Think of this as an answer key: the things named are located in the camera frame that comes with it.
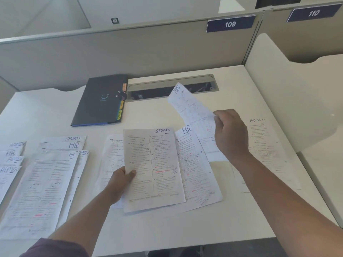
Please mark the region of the person's right hand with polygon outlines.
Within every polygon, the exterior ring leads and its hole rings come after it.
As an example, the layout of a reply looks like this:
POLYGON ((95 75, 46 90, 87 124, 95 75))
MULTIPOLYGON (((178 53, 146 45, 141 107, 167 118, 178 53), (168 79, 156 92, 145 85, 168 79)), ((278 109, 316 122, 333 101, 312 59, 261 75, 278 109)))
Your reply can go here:
POLYGON ((235 165, 250 153, 247 126, 234 109, 217 110, 214 115, 219 116, 223 122, 221 136, 215 137, 216 145, 229 162, 235 165))

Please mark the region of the person's left hand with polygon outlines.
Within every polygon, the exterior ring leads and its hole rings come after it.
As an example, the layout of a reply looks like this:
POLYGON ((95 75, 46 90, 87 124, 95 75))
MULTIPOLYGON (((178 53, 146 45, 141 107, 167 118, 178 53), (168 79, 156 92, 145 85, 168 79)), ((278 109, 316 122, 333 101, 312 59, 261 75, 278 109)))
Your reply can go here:
POLYGON ((125 166, 115 170, 106 185, 104 192, 109 196, 110 203, 117 203, 130 183, 125 183, 124 175, 126 174, 125 166))

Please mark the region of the printed sheet with diagrams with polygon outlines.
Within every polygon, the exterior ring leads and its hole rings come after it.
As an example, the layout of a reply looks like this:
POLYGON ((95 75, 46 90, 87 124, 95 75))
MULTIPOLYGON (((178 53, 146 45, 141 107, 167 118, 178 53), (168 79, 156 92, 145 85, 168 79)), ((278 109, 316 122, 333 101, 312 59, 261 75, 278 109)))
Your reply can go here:
POLYGON ((125 165, 124 161, 123 134, 107 136, 95 182, 94 195, 99 194, 106 188, 113 172, 125 165))

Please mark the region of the two-column printed exam sheet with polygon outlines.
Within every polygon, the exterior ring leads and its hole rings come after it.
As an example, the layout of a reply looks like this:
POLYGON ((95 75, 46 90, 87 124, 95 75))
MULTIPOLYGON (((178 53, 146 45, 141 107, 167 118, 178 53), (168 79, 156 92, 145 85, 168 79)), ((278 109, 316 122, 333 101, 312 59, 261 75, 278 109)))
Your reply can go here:
POLYGON ((124 129, 123 152, 126 174, 136 171, 122 196, 125 213, 186 202, 172 127, 124 129))

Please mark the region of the handwritten note sheet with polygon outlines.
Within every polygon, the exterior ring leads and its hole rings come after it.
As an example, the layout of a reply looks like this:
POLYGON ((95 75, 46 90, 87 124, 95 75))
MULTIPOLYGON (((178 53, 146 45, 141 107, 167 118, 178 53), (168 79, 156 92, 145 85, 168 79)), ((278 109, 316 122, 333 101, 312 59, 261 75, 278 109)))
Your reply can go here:
POLYGON ((213 112, 179 82, 171 91, 168 102, 185 123, 182 131, 185 134, 189 132, 196 134, 209 162, 228 161, 216 145, 213 112))

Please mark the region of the printed sheet with red scribbles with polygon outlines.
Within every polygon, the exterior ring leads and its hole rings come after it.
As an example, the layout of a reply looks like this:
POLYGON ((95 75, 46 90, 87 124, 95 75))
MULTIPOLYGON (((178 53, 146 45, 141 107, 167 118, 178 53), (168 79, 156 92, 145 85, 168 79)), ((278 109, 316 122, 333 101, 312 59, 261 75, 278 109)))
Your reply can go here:
POLYGON ((187 212, 221 202, 221 190, 196 134, 183 127, 175 138, 186 202, 172 205, 170 211, 187 212))

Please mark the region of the person's right forearm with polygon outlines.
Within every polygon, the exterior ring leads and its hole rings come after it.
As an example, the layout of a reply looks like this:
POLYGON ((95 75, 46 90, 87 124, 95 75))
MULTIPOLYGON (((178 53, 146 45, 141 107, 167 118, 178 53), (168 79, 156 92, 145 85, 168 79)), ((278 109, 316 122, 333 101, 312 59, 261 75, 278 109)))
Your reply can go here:
POLYGON ((343 229, 250 152, 230 157, 288 257, 343 257, 343 229))

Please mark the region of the person's left forearm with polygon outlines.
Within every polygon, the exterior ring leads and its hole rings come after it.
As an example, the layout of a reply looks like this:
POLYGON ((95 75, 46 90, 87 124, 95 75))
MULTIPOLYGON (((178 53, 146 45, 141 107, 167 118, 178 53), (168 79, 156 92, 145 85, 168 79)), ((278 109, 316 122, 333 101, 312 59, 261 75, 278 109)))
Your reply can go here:
POLYGON ((92 257, 97 239, 111 205, 118 202, 123 192, 106 188, 80 212, 66 221, 49 239, 77 243, 92 257))

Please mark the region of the faint printed single sheet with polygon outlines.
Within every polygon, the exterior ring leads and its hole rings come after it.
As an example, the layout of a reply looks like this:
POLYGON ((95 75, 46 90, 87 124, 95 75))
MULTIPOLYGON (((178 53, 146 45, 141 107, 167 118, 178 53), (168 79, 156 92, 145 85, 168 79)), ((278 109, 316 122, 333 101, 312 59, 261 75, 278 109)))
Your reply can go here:
POLYGON ((300 190, 301 183, 270 121, 250 119, 247 130, 250 153, 290 188, 300 190))

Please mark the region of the dark expanding file folder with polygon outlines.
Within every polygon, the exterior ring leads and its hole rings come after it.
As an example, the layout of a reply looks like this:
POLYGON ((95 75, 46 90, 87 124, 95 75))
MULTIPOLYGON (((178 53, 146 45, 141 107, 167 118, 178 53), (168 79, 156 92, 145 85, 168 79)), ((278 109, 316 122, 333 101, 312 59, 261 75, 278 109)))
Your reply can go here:
POLYGON ((120 123, 127 99, 127 86, 126 74, 88 79, 71 126, 120 123))

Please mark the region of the white desk side divider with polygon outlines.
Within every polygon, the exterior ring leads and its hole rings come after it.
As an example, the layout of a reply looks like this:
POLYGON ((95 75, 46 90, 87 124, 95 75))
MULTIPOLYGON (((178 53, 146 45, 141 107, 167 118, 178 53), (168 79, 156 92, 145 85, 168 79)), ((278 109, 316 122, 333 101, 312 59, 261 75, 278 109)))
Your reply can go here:
POLYGON ((0 76, 0 115, 19 90, 0 76))
POLYGON ((268 34, 260 34, 245 69, 295 152, 334 135, 343 127, 343 60, 320 64, 289 61, 268 34))

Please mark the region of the spread of marked printed papers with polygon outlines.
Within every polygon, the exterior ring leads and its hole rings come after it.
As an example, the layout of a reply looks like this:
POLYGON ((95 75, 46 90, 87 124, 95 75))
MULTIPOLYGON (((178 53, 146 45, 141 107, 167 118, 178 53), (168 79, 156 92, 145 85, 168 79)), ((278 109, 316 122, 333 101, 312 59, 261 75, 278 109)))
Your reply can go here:
POLYGON ((89 156, 86 138, 41 140, 0 222, 0 240, 46 238, 66 222, 89 156))

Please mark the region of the blue desk number sign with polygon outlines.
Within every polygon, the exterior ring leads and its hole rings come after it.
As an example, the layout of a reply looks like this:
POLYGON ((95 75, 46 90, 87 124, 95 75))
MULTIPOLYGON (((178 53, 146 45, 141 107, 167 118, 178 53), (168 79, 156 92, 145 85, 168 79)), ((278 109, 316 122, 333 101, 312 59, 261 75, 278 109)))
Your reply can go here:
POLYGON ((211 33, 219 31, 250 29, 254 24, 255 18, 256 15, 246 15, 208 20, 206 32, 211 33))
POLYGON ((331 18, 337 13, 337 11, 342 7, 342 5, 343 3, 336 3, 320 6, 294 8, 291 11, 286 22, 289 23, 322 18, 331 18))

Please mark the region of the person's purple sleeve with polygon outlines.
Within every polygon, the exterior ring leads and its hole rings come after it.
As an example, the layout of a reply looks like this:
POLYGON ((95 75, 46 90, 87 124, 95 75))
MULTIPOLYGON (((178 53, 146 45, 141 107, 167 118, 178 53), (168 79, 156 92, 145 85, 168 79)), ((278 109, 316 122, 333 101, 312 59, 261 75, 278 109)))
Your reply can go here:
POLYGON ((90 257, 78 243, 40 238, 19 257, 90 257))

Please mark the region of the grey desk partition panel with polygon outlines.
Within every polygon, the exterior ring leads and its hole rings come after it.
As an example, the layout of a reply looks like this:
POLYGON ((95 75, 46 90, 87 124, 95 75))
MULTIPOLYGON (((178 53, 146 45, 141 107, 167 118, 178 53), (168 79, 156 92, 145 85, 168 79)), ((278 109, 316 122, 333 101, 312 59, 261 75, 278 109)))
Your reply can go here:
POLYGON ((324 3, 288 4, 260 8, 263 11, 258 19, 256 30, 246 52, 246 63, 252 46, 260 34, 267 34, 283 54, 293 62, 309 63, 319 57, 343 54, 343 5, 331 18, 289 22, 294 8, 343 3, 333 0, 324 3))
POLYGON ((263 11, 0 40, 0 76, 19 91, 74 90, 89 78, 129 78, 241 65, 263 11), (207 33, 208 20, 256 15, 250 29, 207 33))

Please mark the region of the black monitor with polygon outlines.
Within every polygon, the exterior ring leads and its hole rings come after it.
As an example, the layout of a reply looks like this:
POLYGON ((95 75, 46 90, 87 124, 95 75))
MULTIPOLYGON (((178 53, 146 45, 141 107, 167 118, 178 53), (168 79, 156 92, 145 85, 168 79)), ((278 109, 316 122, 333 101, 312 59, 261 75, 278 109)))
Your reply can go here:
POLYGON ((279 6, 300 3, 301 0, 257 0, 255 9, 264 8, 268 6, 279 6))

